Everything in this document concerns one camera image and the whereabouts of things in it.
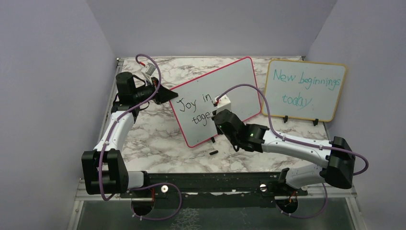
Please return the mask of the black marker cap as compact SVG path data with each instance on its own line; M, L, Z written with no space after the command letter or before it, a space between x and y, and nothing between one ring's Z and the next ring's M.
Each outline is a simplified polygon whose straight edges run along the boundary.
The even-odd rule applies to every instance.
M219 152L218 150L215 150L215 151L210 152L209 155L214 155L214 154L217 154L218 152Z

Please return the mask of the red framed whiteboard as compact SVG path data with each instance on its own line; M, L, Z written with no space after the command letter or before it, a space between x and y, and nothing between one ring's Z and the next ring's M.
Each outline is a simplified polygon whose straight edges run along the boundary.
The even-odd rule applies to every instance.
M210 118L215 107L212 101L224 93L231 101L231 111L241 121L246 121L261 111L259 94L246 85L257 86L250 57L244 57L195 79L184 82L171 90L178 94L170 105L179 124L186 145L190 148L217 135Z

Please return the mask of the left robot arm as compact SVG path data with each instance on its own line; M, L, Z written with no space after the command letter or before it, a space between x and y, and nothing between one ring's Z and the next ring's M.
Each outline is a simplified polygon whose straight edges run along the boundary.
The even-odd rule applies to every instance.
M101 140L81 156L85 188L89 195L100 195L103 201L115 195L132 193L140 198L155 201L155 188L170 186L169 183L152 184L147 172L129 172L121 151L125 139L136 123L141 106L154 102L164 104L178 97L178 93L161 85L161 78L144 76L143 85L137 87L137 74L122 72L116 75L117 99L114 100L110 121Z

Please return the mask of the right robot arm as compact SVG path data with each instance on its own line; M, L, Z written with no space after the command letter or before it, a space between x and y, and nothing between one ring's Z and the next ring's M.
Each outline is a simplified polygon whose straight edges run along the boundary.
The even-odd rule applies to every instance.
M299 168L285 168L270 189L290 195L304 186L326 183L340 189L352 188L355 157L350 155L345 139L333 141L300 138L273 132L269 127L244 124L229 110L214 113L217 133L225 135L235 151L278 153L310 162Z

